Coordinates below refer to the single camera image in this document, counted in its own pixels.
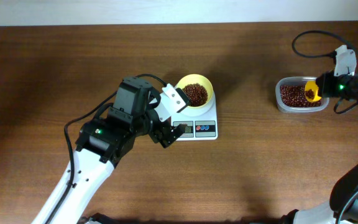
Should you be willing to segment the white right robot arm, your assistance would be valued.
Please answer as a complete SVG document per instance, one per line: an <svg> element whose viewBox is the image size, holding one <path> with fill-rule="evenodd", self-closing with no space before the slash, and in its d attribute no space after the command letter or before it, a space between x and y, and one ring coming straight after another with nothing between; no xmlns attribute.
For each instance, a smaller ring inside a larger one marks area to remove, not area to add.
<svg viewBox="0 0 358 224"><path fill-rule="evenodd" d="M337 98L351 101L358 107L358 72L356 51L348 45L331 55L335 68L305 83L306 99L315 102ZM358 163L335 184L330 198L314 208L293 210L281 218L281 223L358 223Z"/></svg>

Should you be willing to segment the yellow plastic measuring scoop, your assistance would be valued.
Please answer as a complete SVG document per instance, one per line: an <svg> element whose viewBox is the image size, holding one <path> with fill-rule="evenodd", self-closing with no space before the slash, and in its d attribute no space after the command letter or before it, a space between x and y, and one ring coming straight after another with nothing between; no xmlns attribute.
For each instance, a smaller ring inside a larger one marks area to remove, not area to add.
<svg viewBox="0 0 358 224"><path fill-rule="evenodd" d="M321 99L318 95L319 87L315 81L307 81L305 85L305 97L309 102L317 102Z"/></svg>

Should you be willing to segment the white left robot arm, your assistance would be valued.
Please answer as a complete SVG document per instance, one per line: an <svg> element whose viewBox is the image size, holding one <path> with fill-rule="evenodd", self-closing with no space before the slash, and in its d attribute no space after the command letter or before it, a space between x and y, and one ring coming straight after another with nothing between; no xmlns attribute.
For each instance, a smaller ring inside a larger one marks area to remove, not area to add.
<svg viewBox="0 0 358 224"><path fill-rule="evenodd" d="M189 104L179 87L164 83L158 91L145 74L125 77L112 95L88 113L92 119L82 125L74 143L64 126L70 161L33 222L76 223L137 137L148 135L167 148L185 132L184 124L174 126L169 118Z"/></svg>

